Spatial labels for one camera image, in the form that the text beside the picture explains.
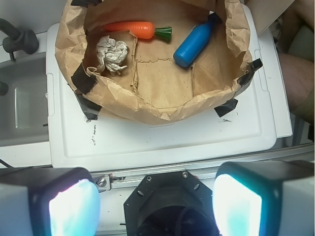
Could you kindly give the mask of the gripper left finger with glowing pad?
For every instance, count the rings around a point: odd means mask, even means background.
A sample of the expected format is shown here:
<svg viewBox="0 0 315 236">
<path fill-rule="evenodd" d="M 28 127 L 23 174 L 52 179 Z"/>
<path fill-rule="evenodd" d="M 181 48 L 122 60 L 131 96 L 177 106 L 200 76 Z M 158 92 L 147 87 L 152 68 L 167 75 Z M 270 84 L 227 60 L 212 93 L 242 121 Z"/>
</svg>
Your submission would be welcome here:
<svg viewBox="0 0 315 236">
<path fill-rule="evenodd" d="M 2 236 L 93 236 L 100 195 L 84 168 L 0 171 Z"/>
</svg>

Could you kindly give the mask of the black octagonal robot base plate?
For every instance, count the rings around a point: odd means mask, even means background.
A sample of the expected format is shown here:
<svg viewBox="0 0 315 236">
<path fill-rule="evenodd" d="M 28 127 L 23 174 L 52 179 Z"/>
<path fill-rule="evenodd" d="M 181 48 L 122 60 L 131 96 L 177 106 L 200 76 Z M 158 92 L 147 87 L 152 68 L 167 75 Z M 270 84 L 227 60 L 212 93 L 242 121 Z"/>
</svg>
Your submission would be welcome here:
<svg viewBox="0 0 315 236">
<path fill-rule="evenodd" d="M 146 176 L 124 203 L 129 236 L 218 236 L 212 190 L 189 172 Z"/>
</svg>

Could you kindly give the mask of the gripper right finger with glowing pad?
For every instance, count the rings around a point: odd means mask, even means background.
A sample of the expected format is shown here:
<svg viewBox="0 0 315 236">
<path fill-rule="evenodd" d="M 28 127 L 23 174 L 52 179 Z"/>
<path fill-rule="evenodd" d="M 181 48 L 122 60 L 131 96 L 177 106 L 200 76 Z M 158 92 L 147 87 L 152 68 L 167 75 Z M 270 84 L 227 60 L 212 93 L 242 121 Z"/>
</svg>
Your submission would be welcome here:
<svg viewBox="0 0 315 236">
<path fill-rule="evenodd" d="M 223 236 L 313 236 L 315 165 L 225 162 L 217 170 L 212 202 Z"/>
</svg>

